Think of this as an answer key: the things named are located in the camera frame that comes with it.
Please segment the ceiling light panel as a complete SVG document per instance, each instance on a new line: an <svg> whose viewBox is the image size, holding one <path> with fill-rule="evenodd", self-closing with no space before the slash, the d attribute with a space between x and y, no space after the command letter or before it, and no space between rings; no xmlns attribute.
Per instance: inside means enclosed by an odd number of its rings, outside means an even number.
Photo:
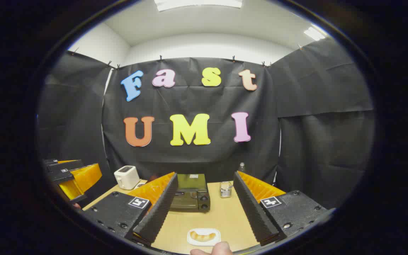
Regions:
<svg viewBox="0 0 408 255"><path fill-rule="evenodd" d="M243 0L154 0L159 12L191 6L219 6L240 9Z"/></svg>
<svg viewBox="0 0 408 255"><path fill-rule="evenodd" d="M310 37L314 41L320 41L321 39L325 39L325 35L322 34L319 30L315 27L309 27L303 32L306 36Z"/></svg>

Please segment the white square plate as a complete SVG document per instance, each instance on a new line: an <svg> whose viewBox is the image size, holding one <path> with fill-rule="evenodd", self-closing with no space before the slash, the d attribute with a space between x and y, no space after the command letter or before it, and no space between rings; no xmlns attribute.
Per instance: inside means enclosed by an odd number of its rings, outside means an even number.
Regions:
<svg viewBox="0 0 408 255"><path fill-rule="evenodd" d="M191 231L196 231L198 234L203 234L203 235L215 233L216 237L209 242L196 242L192 240L191 237L189 236ZM215 244L221 242L221 233L219 230L214 229L214 228L194 228L188 231L187 242L191 245L200 246L200 247L214 246Z"/></svg>

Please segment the golden bread roll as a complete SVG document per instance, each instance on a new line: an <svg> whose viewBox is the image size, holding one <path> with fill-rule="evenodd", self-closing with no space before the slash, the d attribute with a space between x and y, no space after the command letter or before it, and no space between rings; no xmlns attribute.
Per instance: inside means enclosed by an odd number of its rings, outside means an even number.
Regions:
<svg viewBox="0 0 408 255"><path fill-rule="evenodd" d="M196 231L191 231L189 236L191 237L192 240L196 242L209 242L213 240L216 237L215 233L210 233L210 234L198 234Z"/></svg>

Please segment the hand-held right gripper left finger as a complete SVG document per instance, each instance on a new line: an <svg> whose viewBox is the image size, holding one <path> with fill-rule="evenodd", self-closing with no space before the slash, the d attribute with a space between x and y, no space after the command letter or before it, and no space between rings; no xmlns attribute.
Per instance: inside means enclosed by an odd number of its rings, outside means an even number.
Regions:
<svg viewBox="0 0 408 255"><path fill-rule="evenodd" d="M166 174L129 192L112 192L84 210L84 217L109 234L150 246L157 238L178 188Z"/></svg>

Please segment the black backdrop cloth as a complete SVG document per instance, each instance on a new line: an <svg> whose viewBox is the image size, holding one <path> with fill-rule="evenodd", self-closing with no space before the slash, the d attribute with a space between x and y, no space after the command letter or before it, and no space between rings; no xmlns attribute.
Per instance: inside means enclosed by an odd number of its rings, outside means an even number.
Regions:
<svg viewBox="0 0 408 255"><path fill-rule="evenodd" d="M85 204L135 166L154 174L246 172L339 207L365 174L375 120L361 71L327 38L270 67L176 58L116 70L65 53L39 99L39 156L98 163L102 179Z"/></svg>

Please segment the black electric oven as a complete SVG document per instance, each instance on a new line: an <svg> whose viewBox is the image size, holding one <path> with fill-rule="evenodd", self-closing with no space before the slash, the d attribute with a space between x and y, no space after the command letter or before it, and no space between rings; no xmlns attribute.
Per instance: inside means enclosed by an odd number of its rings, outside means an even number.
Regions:
<svg viewBox="0 0 408 255"><path fill-rule="evenodd" d="M170 210L207 213L211 201L205 174L178 174L178 188Z"/></svg>

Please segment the ribbed glass jar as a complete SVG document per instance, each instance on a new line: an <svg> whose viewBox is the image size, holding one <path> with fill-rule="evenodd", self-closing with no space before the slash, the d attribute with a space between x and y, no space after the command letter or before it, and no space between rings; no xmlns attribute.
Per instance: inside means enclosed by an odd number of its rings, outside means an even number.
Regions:
<svg viewBox="0 0 408 255"><path fill-rule="evenodd" d="M220 197L230 198L232 196L233 184L230 181L220 182Z"/></svg>

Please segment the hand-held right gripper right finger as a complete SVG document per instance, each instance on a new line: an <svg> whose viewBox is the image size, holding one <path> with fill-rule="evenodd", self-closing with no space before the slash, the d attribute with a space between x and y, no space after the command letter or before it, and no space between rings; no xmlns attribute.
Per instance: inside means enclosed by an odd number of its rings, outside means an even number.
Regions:
<svg viewBox="0 0 408 255"><path fill-rule="evenodd" d="M284 192L241 171L234 173L233 187L262 246L296 236L332 212L299 190Z"/></svg>

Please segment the white toaster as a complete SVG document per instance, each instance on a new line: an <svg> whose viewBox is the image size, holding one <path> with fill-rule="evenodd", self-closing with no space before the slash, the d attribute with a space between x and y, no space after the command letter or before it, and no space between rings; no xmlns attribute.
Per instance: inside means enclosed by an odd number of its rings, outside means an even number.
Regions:
<svg viewBox="0 0 408 255"><path fill-rule="evenodd" d="M123 166L115 171L114 176L118 187L124 190L133 190L141 180L135 166Z"/></svg>

